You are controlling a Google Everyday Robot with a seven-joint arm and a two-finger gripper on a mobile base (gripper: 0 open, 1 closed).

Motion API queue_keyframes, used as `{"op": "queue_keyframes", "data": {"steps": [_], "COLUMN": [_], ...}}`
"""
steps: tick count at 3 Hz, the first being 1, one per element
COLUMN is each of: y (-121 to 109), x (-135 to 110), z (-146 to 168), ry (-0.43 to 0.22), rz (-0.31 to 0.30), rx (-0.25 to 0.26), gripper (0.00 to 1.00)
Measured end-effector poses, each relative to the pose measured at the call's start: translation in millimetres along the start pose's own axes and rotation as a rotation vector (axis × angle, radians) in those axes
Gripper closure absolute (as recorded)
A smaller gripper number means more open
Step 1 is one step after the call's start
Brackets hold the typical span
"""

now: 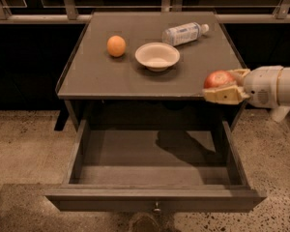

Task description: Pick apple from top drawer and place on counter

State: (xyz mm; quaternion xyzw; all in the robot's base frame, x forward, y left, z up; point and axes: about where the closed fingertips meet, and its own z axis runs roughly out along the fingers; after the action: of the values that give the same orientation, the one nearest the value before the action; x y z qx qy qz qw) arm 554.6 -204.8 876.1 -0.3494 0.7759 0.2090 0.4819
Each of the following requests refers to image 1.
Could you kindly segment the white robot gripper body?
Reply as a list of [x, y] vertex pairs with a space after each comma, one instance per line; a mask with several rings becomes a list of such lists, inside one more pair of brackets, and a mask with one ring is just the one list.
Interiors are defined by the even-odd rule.
[[244, 80], [247, 102], [258, 108], [276, 108], [278, 77], [282, 66], [260, 67], [251, 71]]

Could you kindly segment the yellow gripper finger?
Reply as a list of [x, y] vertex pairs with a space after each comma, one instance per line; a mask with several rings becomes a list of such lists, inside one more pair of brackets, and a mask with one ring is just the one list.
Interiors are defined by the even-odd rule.
[[203, 90], [206, 102], [236, 105], [249, 98], [244, 88], [236, 84]]
[[229, 70], [229, 72], [235, 78], [235, 81], [238, 85], [243, 85], [245, 77], [250, 73], [250, 69], [236, 69]]

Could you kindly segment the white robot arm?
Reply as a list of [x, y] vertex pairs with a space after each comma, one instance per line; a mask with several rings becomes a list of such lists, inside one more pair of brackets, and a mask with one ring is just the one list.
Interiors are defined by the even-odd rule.
[[247, 101], [259, 108], [290, 106], [290, 67], [212, 72], [204, 81], [203, 96], [207, 102], [220, 104]]

